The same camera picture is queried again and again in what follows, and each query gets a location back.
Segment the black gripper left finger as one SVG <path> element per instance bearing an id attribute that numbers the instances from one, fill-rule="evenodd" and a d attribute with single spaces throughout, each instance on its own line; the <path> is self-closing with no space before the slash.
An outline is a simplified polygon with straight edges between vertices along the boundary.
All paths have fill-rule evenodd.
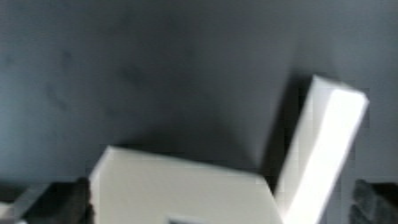
<path id="1" fill-rule="evenodd" d="M 26 224 L 93 224 L 90 181 L 53 182 L 28 208 L 21 221 Z"/>

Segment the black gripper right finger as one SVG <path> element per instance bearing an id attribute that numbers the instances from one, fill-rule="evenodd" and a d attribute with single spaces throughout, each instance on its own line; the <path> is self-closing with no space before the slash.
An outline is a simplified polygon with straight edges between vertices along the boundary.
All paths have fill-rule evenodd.
<path id="1" fill-rule="evenodd" d="M 349 224 L 398 224 L 398 184 L 355 181 Z"/>

